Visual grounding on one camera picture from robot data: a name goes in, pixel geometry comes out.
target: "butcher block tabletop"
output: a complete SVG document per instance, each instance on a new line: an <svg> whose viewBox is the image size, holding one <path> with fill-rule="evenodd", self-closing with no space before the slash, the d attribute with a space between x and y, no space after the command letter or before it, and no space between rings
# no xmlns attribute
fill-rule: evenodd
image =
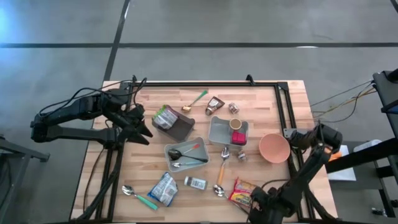
<svg viewBox="0 0 398 224"><path fill-rule="evenodd" d="M287 81L289 84L290 97L292 100L294 115L297 127L300 129L312 129L314 122L308 102L307 93L303 81ZM104 82L109 85L115 82ZM176 142L166 135L160 133L151 125L151 118L162 107L170 105L180 112L184 105L189 105L203 90L208 94L194 104L192 110L185 114L195 119L194 130L187 141L202 137L210 155L210 161L205 166L192 170L171 173L165 160L164 147L167 144ZM282 94L287 126L290 126L289 116L285 104L285 97ZM205 114L206 106L211 97L216 96L225 102L225 105L216 110L211 116ZM114 207L114 222L245 222L247 215L235 207L225 198L218 197L213 191L216 184L220 166L222 163L222 147L212 145L208 140L210 120L212 116L221 119L239 118L249 123L248 143L243 147L248 160L241 162L236 153L231 151L231 156L226 161L222 187L229 196L233 190L234 181L237 177L252 184L262 185L264 182L274 179L289 179L289 170L286 162L271 164L259 153L259 141L269 133L281 134L281 125L275 99L275 90L266 86L195 86L195 87L144 87L136 97L136 101L145 108L145 122L150 129L153 138L147 138L148 146L127 142L124 145L123 161L119 176L118 193ZM231 114L228 109L230 103L236 103L240 111L238 114ZM94 121L93 128L103 129L106 118L101 116ZM86 157L81 170L81 177L76 192L75 203L72 208L71 218L76 218L83 213L83 196L90 177L91 170L102 150L102 145L97 142L89 142ZM91 180L86 197L86 207L91 203L98 193L101 185L101 178L104 170L106 150L102 153L95 173ZM178 193L171 206L166 207L147 196L153 186L158 183L162 175L169 171L176 180ZM186 176L196 177L208 181L206 190L198 190L184 185ZM274 182L266 187L280 187L284 182ZM122 185L131 185L136 194L141 195L155 202L159 209L151 210L134 196L124 195ZM335 203L325 168L322 168L310 183L310 189L326 210L337 217ZM103 216L108 212L110 190L104 199ZM284 221L297 221L297 216L285 218Z"/></svg>

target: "black spoon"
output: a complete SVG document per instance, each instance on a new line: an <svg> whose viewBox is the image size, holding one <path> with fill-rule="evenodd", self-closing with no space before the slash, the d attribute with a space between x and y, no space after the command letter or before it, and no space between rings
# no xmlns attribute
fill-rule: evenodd
<svg viewBox="0 0 398 224"><path fill-rule="evenodd" d="M180 151L176 150L176 149L170 149L167 154L169 155L170 159L172 161L176 161L177 159L181 158L182 156L191 158L191 159L196 159L199 160L201 162L208 162L208 159L201 159L201 158L195 158L195 157L190 157L190 156L186 156L183 155Z"/></svg>

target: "orange handle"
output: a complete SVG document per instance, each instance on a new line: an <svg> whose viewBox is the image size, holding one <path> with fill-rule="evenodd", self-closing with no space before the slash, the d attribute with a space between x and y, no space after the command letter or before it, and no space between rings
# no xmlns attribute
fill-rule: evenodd
<svg viewBox="0 0 398 224"><path fill-rule="evenodd" d="M225 161L221 165L220 173L218 174L217 185L219 185L219 186L221 186L221 184L223 183L224 165L225 165Z"/></svg>

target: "dark plastic container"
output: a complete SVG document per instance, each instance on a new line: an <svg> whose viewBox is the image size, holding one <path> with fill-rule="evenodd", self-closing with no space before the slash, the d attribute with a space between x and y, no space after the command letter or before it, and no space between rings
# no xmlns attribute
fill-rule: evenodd
<svg viewBox="0 0 398 224"><path fill-rule="evenodd" d="M178 119L176 122L173 124L173 126L170 129L164 129L157 125L153 120L152 120L152 125L157 128L160 132L166 134L168 137L172 138L176 142L184 142L188 139L189 135L191 135L191 132L193 130L193 126L195 125L195 120L192 118L188 118L179 112L173 110L171 106L166 105L167 109L172 111L175 115L178 116Z"/></svg>

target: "blue snack packet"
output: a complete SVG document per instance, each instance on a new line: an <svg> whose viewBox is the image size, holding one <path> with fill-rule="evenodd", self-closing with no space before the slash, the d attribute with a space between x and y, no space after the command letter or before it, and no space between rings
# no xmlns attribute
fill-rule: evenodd
<svg viewBox="0 0 398 224"><path fill-rule="evenodd" d="M165 174L163 174L159 183L157 183L147 195L151 198L156 199L159 202L162 202L168 207L172 203L173 198L177 192L177 183L175 183L173 177L168 172L166 172Z"/></svg>

